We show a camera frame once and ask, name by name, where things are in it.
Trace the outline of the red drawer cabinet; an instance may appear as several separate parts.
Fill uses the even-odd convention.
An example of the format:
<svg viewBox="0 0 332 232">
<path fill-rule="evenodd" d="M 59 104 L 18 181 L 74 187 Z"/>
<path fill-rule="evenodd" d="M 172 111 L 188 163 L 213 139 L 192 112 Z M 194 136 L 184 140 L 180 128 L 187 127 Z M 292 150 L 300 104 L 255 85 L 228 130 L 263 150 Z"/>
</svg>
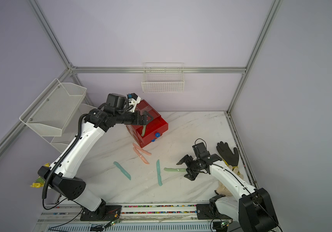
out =
<svg viewBox="0 0 332 232">
<path fill-rule="evenodd" d="M 146 125 L 146 133 L 144 137 L 141 137 L 143 126 L 127 125 L 128 132 L 132 135 L 135 141 L 141 148 L 144 148 L 148 144 L 155 142 L 165 133 L 169 126 L 168 123 L 162 118 L 162 116 L 145 100 L 141 100 L 137 105 L 136 110 L 141 113 L 148 111 L 154 120 Z"/>
</svg>

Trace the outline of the teal fruit knife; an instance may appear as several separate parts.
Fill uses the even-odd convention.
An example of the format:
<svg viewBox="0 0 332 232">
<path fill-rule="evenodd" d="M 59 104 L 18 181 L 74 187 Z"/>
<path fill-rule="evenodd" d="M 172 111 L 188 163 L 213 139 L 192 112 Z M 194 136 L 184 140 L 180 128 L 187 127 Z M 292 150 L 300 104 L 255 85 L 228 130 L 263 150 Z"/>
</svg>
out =
<svg viewBox="0 0 332 232">
<path fill-rule="evenodd" d="M 157 180 L 158 180 L 158 185 L 162 186 L 162 177 L 161 177 L 161 165 L 160 165 L 160 160 L 158 159 L 156 161 L 156 170 L 157 170 Z"/>
<path fill-rule="evenodd" d="M 113 164 L 129 179 L 131 180 L 131 175 L 118 163 L 118 162 L 113 162 Z"/>
</svg>

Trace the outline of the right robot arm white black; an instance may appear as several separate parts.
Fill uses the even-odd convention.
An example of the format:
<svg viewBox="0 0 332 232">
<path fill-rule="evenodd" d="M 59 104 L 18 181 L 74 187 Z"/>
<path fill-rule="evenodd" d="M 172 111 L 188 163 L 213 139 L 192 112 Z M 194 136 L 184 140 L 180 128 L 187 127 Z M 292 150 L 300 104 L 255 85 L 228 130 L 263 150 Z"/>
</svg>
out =
<svg viewBox="0 0 332 232">
<path fill-rule="evenodd" d="M 225 194 L 217 194 L 209 200 L 209 216 L 220 219 L 227 216 L 237 221 L 244 232 L 271 232 L 280 228 L 270 194 L 264 188 L 256 188 L 238 175 L 238 149 L 219 142 L 217 153 L 210 154 L 204 142 L 192 147 L 195 157 L 185 155 L 178 162 L 186 165 L 186 175 L 194 181 L 199 174 L 216 178 L 232 194 L 234 201 Z"/>
</svg>

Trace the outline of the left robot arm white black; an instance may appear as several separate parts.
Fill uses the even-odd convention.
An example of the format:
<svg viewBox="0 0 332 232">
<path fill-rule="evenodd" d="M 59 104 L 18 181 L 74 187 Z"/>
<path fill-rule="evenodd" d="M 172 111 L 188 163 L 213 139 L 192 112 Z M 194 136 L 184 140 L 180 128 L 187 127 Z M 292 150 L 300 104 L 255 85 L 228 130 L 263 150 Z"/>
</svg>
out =
<svg viewBox="0 0 332 232">
<path fill-rule="evenodd" d="M 96 196 L 76 174 L 96 142 L 117 124 L 146 126 L 154 117 L 136 109 L 141 98 L 135 93 L 127 96 L 109 94 L 107 101 L 78 120 L 78 132 L 64 152 L 50 167 L 42 166 L 38 175 L 44 180 L 42 199 L 52 189 L 82 208 L 81 219 L 105 220 L 113 216 L 106 202 Z"/>
</svg>

